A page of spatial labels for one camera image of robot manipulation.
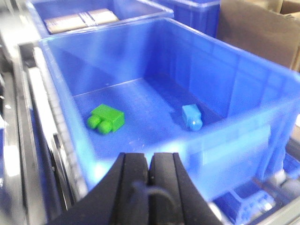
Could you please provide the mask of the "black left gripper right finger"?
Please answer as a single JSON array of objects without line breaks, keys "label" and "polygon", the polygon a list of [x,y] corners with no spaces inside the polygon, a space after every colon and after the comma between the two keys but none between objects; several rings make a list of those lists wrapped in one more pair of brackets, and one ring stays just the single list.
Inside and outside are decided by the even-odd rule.
[{"label": "black left gripper right finger", "polygon": [[149,182],[158,192],[150,196],[151,225],[220,225],[191,181],[178,153],[155,153]]}]

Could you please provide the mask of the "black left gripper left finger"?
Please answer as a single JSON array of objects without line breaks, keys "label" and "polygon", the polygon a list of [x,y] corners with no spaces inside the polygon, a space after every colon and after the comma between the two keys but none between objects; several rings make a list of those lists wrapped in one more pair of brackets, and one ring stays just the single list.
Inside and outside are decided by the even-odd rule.
[{"label": "black left gripper left finger", "polygon": [[147,225],[147,160],[142,153],[120,153],[104,178],[51,225]]}]

